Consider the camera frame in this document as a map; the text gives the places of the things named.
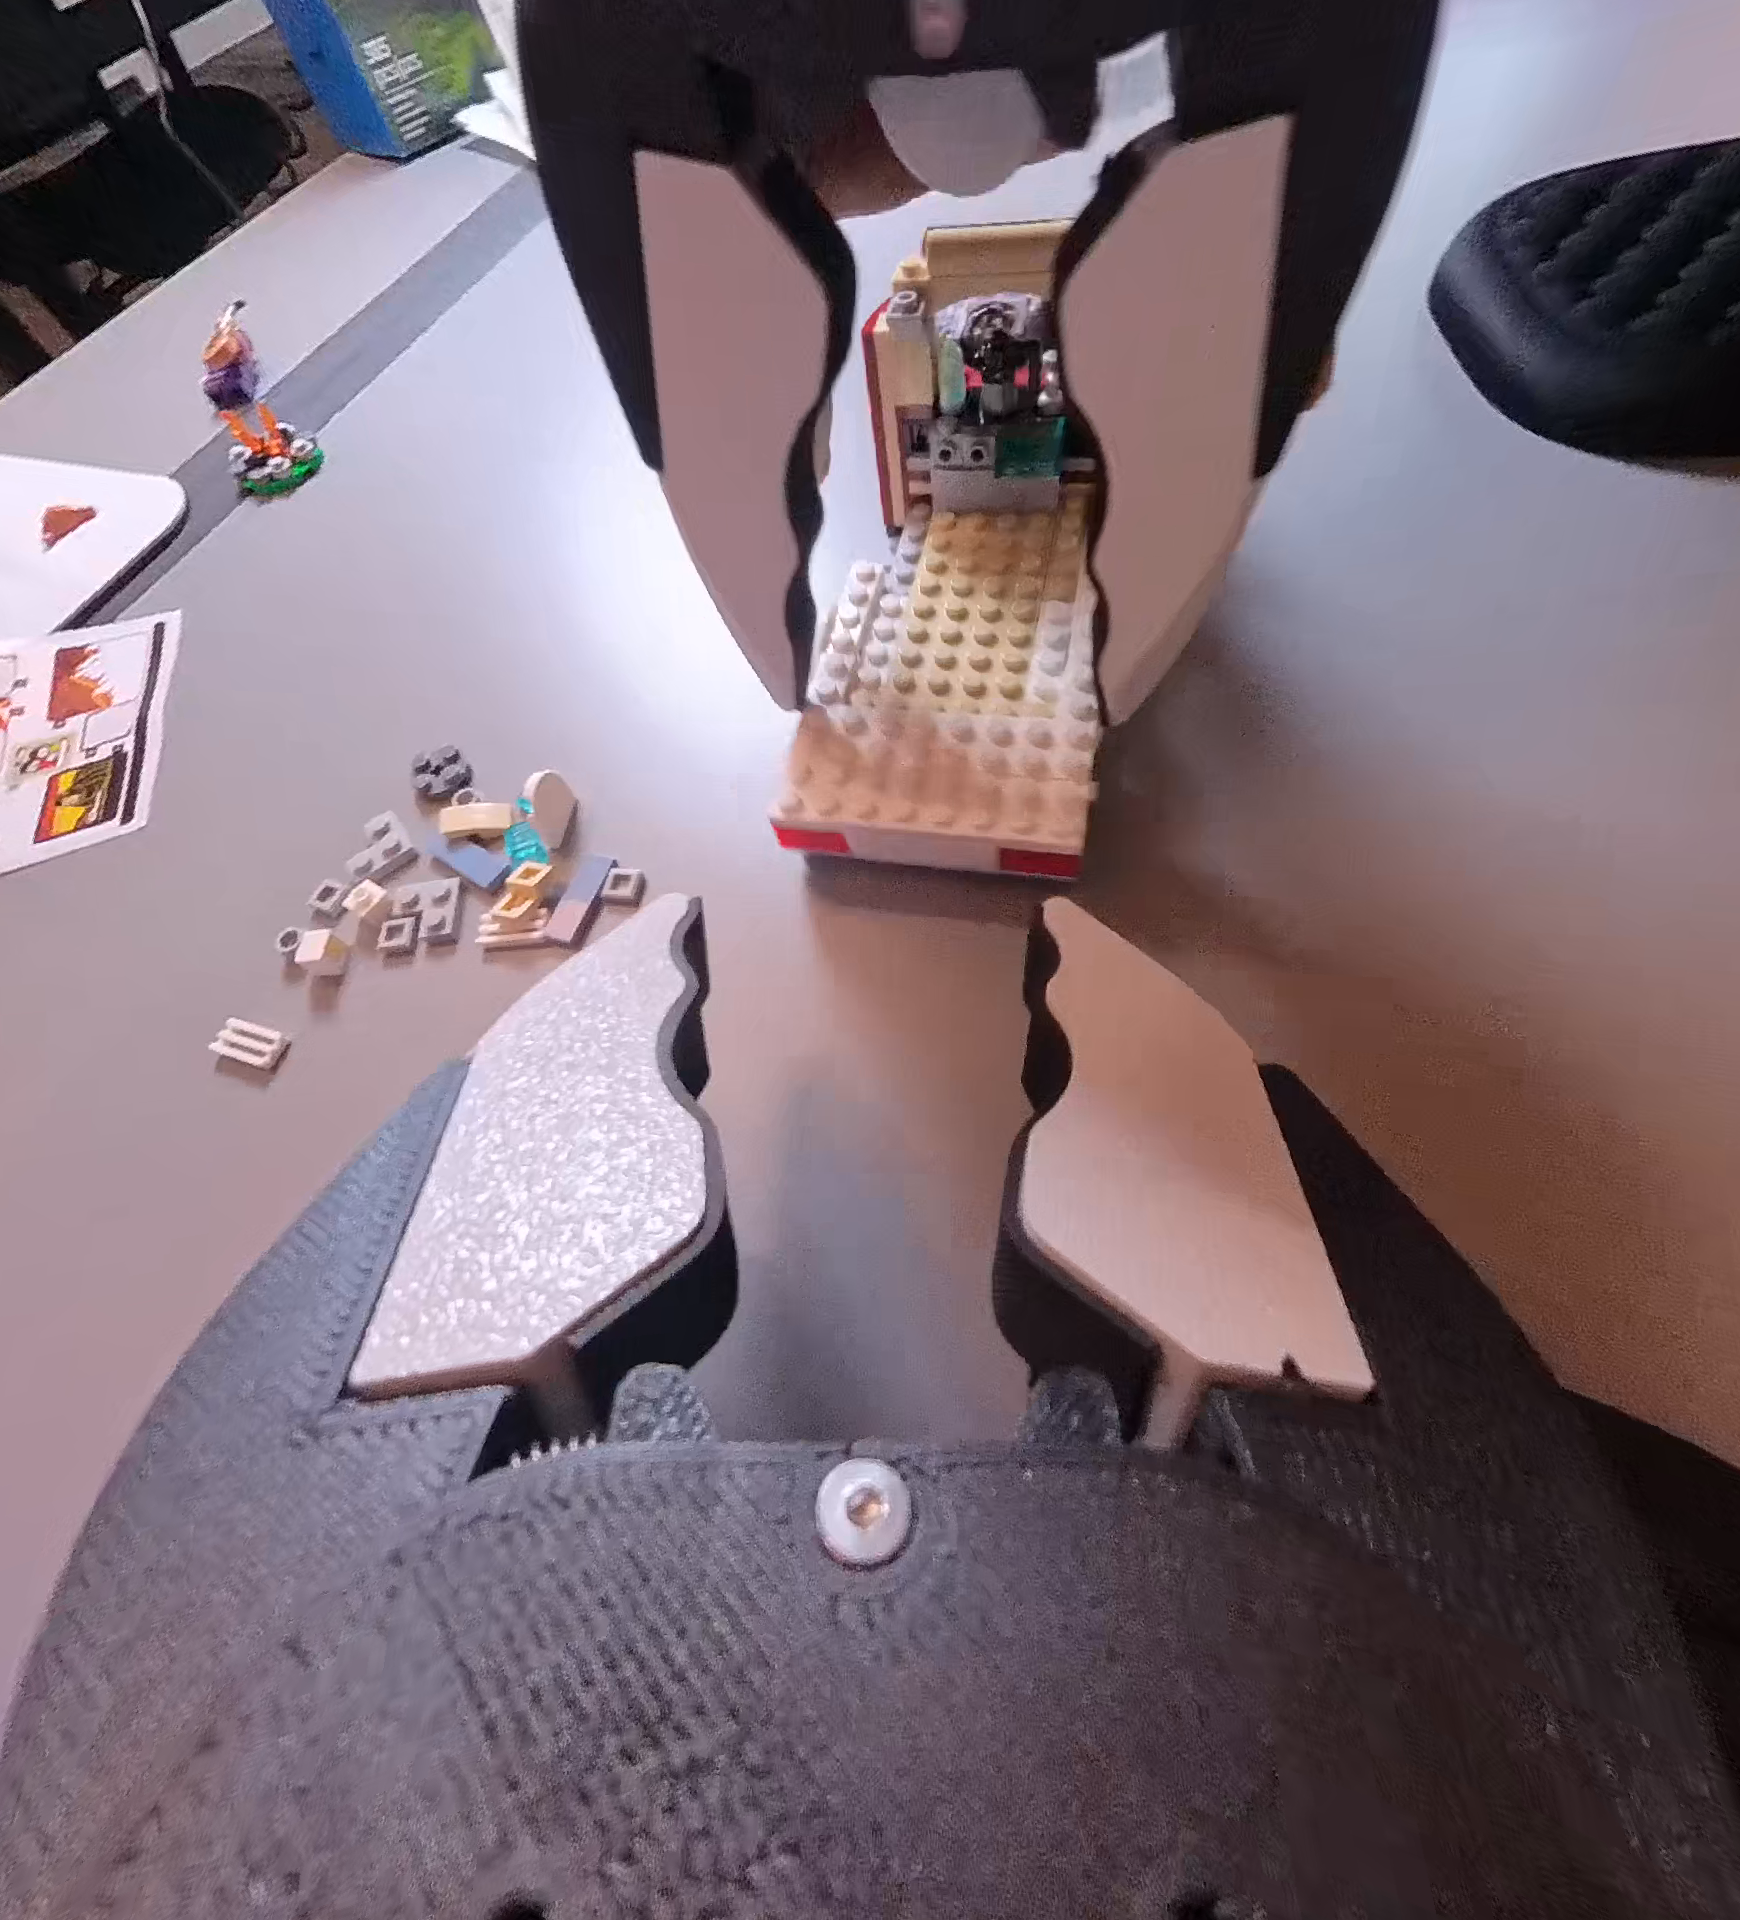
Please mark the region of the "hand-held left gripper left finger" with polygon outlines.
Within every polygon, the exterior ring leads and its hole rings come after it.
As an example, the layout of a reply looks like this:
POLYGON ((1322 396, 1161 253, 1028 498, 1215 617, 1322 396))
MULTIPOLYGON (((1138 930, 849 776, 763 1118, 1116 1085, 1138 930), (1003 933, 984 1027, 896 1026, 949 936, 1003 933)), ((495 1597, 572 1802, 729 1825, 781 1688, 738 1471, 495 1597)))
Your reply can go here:
POLYGON ((347 1390, 498 1387, 555 1439, 639 1364, 688 1369, 733 1316, 704 903, 659 896, 536 982, 473 1045, 347 1390))

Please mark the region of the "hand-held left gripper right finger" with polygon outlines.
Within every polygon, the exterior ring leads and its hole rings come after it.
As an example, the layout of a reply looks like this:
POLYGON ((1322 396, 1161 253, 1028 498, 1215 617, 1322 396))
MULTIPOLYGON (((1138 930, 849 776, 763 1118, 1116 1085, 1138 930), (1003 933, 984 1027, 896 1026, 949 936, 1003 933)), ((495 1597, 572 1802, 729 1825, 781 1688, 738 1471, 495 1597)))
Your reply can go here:
POLYGON ((1165 963, 1044 899, 1008 1159, 1008 1342, 1084 1366, 1123 1433, 1178 1449, 1210 1389, 1343 1405, 1378 1379, 1259 1060, 1165 963))

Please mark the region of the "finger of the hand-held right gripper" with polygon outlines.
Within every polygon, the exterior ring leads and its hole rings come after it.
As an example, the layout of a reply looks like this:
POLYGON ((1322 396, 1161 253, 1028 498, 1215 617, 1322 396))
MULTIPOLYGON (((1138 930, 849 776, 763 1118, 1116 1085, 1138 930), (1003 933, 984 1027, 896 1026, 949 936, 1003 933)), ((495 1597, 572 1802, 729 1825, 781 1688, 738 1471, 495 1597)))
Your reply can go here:
POLYGON ((1059 255, 1066 390, 1103 471, 1088 570, 1108 723, 1187 649, 1263 486, 1292 131, 1289 113, 1184 141, 1153 128, 1103 165, 1059 255))
POLYGON ((659 477, 684 546, 763 690, 809 677, 815 431, 857 313, 857 260, 781 155, 758 175, 636 157, 659 477))

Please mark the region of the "pile of small brick pieces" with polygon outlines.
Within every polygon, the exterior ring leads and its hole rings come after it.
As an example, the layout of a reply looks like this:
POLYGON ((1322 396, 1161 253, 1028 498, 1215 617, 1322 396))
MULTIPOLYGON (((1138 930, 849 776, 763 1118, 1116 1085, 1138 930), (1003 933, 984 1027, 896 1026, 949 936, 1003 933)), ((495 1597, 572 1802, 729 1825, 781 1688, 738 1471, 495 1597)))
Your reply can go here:
POLYGON ((605 909, 645 902, 641 868, 576 845, 577 796, 561 772, 539 768, 494 798, 462 747, 438 744, 408 781, 415 814, 375 814, 344 869, 272 936, 284 972, 339 978, 361 953, 403 963, 462 944, 574 950, 605 909))

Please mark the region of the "tan and red brick model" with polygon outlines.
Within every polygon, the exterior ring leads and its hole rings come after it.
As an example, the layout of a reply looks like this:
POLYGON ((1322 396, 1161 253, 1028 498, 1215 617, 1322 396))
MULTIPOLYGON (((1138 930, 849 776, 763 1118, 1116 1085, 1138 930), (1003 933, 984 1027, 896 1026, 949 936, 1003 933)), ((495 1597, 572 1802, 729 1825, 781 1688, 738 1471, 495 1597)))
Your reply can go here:
POLYGON ((775 843, 1071 881, 1105 732, 1100 462, 1055 320, 1069 219, 930 226, 860 329, 882 549, 819 629, 775 843))

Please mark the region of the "blue cardboard box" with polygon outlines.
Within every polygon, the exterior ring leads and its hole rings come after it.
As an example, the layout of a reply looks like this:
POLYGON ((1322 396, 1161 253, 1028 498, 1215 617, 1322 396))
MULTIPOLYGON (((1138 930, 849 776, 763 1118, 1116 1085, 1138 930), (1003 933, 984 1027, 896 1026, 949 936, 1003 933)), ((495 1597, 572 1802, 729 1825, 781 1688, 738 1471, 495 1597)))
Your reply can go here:
POLYGON ((312 103, 359 155, 408 160, 452 141, 505 64, 478 2, 265 2, 312 103))

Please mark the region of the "black office chair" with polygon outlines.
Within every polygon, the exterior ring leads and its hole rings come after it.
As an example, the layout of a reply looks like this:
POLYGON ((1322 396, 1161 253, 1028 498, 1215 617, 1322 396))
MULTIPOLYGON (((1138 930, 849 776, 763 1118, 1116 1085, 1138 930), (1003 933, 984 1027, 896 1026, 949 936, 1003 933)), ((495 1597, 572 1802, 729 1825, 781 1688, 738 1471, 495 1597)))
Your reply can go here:
POLYGON ((158 282, 293 178, 305 139, 280 109, 178 54, 203 11, 0 2, 0 267, 158 282))

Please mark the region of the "purple toy minifigure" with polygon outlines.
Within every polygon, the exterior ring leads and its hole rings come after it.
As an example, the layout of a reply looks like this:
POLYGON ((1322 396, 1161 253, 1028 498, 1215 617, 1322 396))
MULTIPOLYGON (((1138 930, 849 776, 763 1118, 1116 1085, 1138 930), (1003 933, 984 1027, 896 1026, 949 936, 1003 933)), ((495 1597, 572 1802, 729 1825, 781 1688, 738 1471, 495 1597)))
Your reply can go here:
POLYGON ((218 415, 243 415, 260 396, 259 352, 244 324, 246 300, 228 300, 203 349, 203 393, 218 415))

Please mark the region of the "green round brick base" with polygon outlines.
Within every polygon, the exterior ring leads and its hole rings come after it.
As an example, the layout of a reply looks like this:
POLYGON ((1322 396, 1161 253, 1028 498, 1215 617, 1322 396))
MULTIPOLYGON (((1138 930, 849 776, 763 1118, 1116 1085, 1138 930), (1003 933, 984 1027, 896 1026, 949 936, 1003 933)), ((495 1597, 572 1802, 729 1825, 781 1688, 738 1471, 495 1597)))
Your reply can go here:
POLYGON ((228 469, 243 496, 288 496, 324 464, 320 440, 283 420, 260 398, 244 409, 224 406, 218 419, 231 434, 228 469))

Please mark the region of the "sticker sheet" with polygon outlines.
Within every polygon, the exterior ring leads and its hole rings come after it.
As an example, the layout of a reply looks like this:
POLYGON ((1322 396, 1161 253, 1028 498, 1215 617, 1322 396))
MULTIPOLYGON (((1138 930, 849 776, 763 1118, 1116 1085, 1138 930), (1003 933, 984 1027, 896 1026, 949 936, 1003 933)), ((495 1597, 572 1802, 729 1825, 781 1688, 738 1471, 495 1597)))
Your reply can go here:
POLYGON ((147 823, 182 635, 162 611, 0 640, 0 878, 147 823))

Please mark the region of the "white tray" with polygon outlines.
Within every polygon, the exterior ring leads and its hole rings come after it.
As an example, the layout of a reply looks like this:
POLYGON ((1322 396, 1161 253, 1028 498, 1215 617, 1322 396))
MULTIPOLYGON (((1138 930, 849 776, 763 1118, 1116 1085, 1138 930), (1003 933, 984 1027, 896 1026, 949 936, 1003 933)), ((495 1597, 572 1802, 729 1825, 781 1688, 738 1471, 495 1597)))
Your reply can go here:
POLYGON ((81 622, 174 538, 186 515, 178 479, 0 452, 0 640, 81 622), (39 517, 53 502, 99 513, 45 552, 39 517))

